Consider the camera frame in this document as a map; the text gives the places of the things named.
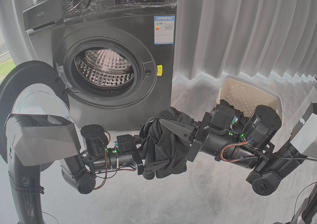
black cloth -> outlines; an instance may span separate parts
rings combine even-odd
[[[162,126],[158,119],[169,119],[191,125],[194,119],[173,107],[151,117],[140,131],[141,146],[139,152],[145,164],[169,160],[169,164],[157,170],[154,174],[143,174],[145,179],[164,178],[170,174],[180,174],[187,170],[185,157],[189,146],[182,143],[177,135]]]

gray tile floor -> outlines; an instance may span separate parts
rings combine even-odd
[[[172,106],[201,120],[205,111],[216,104],[222,79],[200,73],[192,81],[176,75],[173,81]],[[284,126],[272,142],[276,149],[288,139],[292,127],[311,101],[317,101],[314,79],[291,79],[260,75],[252,79],[277,93],[284,110]],[[136,132],[111,132],[116,135]],[[78,194],[61,176],[58,162],[42,172],[43,210],[63,223],[246,223],[272,224],[290,221],[299,192],[317,180],[316,163],[305,161],[285,178],[276,192],[267,197],[255,194],[245,181],[249,170],[216,162],[213,157],[198,154],[187,172],[164,179],[145,180],[134,172],[118,172],[105,186],[89,195]],[[1,223],[18,221],[7,179],[7,165],[0,161]],[[307,189],[298,205],[309,195]],[[47,224],[56,223],[44,215]]]

dial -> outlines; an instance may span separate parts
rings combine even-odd
[[[76,10],[81,11],[89,6],[89,0],[73,0],[73,6]]]

energy label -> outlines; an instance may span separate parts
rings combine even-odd
[[[174,43],[175,16],[154,16],[154,44]]]

white basket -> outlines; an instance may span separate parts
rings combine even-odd
[[[218,104],[221,99],[226,100],[236,109],[243,111],[244,115],[248,117],[252,116],[256,106],[269,106],[280,116],[283,124],[281,98],[276,93],[249,80],[241,79],[234,75],[227,75],[219,90]]]

